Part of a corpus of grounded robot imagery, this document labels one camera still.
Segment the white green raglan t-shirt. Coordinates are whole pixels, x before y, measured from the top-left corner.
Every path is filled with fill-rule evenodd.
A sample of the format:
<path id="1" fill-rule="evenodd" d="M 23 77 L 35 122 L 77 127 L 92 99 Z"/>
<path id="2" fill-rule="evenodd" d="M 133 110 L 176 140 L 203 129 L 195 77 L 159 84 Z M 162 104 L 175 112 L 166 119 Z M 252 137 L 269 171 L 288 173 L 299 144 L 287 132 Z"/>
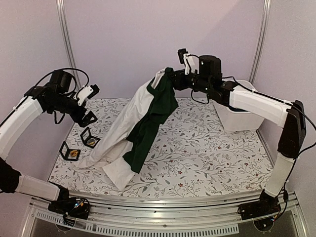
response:
<path id="1" fill-rule="evenodd" d="M 118 190 L 123 190 L 141 171 L 160 125 L 178 107 L 172 72 L 172 68 L 162 69 L 140 86 L 106 135 L 89 156 L 75 163 L 75 168 L 98 167 Z"/>

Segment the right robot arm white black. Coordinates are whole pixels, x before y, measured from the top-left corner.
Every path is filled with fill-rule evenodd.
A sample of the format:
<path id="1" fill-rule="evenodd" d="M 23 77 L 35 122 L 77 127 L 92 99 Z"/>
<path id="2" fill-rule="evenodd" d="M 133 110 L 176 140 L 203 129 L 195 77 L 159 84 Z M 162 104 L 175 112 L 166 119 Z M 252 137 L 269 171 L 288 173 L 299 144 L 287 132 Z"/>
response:
<path id="1" fill-rule="evenodd" d="M 195 55 L 185 49 L 178 51 L 178 57 L 185 68 L 171 73 L 174 89 L 190 88 L 193 92 L 202 92 L 207 99 L 222 106 L 253 113 L 282 128 L 274 169 L 263 190 L 268 196 L 255 205 L 259 215 L 266 215 L 274 208 L 272 198 L 279 195 L 300 155 L 306 136 L 302 102 L 289 102 L 262 94 L 242 86 L 235 79 L 224 81 L 221 60 L 215 56 L 199 56 L 197 66 L 194 64 Z"/>

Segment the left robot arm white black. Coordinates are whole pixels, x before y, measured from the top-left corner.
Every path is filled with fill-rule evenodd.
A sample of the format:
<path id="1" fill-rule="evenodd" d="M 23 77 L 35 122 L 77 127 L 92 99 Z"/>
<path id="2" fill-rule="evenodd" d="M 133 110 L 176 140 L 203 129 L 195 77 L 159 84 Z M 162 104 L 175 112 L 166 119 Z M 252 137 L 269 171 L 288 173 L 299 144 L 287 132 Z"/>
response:
<path id="1" fill-rule="evenodd" d="M 50 80 L 41 86 L 36 83 L 13 107 L 9 115 L 0 124 L 0 191 L 1 193 L 20 193 L 32 197 L 54 201 L 54 206 L 62 214 L 70 214 L 73 203 L 68 189 L 22 174 L 6 162 L 13 145 L 27 127 L 43 113 L 68 114 L 80 127 L 96 122 L 93 112 L 85 108 L 87 100 L 99 93 L 97 85 L 88 82 L 80 89 L 69 90 L 76 78 L 70 74 L 71 68 L 61 68 L 49 72 Z"/>

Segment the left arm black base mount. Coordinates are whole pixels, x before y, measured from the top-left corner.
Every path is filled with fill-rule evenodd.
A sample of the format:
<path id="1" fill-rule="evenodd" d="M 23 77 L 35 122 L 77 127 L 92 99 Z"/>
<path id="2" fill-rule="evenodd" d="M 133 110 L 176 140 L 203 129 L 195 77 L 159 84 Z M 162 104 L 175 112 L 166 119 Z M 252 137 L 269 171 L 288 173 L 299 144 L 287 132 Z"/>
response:
<path id="1" fill-rule="evenodd" d="M 52 201 L 48 210 L 64 217 L 74 217 L 87 220 L 90 213 L 90 202 L 83 197 L 70 197 L 65 200 Z"/>

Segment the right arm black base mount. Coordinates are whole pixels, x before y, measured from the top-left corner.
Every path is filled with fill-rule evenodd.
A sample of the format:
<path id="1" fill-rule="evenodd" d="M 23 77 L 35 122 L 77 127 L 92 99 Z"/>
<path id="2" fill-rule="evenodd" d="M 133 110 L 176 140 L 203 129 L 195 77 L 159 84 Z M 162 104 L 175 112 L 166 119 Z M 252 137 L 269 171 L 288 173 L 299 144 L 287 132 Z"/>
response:
<path id="1" fill-rule="evenodd" d="M 263 199 L 248 202 L 238 206 L 237 212 L 242 220 L 257 218 L 279 212 L 280 204 L 278 198 Z"/>

